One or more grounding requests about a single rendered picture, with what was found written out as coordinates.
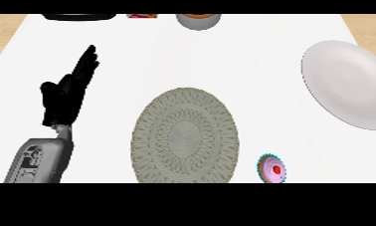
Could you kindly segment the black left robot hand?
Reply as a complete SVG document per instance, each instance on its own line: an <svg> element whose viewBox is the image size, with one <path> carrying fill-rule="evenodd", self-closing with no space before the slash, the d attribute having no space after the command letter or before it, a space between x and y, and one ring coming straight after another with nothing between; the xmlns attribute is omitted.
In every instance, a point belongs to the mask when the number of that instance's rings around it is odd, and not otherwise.
<svg viewBox="0 0 376 226"><path fill-rule="evenodd" d="M73 73L62 78L58 84L52 82L42 84L40 91L46 109L45 126L73 125L79 117L86 89L99 65L96 47L90 46L79 60Z"/></svg>

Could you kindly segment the grey pot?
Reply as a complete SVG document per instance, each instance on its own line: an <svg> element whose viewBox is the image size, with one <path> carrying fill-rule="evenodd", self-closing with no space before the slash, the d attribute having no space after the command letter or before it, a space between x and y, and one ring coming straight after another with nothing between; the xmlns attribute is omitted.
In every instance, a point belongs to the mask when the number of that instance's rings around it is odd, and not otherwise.
<svg viewBox="0 0 376 226"><path fill-rule="evenodd" d="M214 27L220 14L177 14L177 19L186 28L203 31Z"/></svg>

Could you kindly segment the black pan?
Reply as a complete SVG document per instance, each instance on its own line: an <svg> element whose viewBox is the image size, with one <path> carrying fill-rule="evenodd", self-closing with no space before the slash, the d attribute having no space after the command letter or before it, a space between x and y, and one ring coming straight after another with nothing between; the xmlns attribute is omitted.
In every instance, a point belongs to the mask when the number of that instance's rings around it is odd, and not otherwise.
<svg viewBox="0 0 376 226"><path fill-rule="evenodd" d="M48 20L55 21L101 21L113 19L117 14L42 14Z"/></svg>

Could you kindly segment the round grey woven placemat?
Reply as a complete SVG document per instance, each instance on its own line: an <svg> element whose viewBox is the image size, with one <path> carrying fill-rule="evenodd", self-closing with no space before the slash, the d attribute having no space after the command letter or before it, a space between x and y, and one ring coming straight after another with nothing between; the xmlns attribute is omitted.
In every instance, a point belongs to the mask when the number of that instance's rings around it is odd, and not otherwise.
<svg viewBox="0 0 376 226"><path fill-rule="evenodd" d="M133 131L138 180L228 183L238 153L238 129L217 97L195 88L163 93L146 106Z"/></svg>

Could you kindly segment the white plate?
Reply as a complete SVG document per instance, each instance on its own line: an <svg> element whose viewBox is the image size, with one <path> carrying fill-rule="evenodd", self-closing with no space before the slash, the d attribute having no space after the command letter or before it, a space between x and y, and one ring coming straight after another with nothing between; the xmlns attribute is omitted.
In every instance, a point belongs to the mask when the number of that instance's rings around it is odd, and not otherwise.
<svg viewBox="0 0 376 226"><path fill-rule="evenodd" d="M301 75L315 99L332 115L376 130L376 56L351 43L319 42L303 55Z"/></svg>

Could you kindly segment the pink frosted cupcake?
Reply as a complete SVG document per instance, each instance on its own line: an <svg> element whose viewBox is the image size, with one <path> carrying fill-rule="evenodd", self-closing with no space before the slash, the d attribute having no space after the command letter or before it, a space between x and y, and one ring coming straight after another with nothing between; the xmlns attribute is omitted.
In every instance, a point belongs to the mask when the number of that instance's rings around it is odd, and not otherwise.
<svg viewBox="0 0 376 226"><path fill-rule="evenodd" d="M281 158L275 154L264 154L257 162L257 173L264 183L284 183L287 168Z"/></svg>

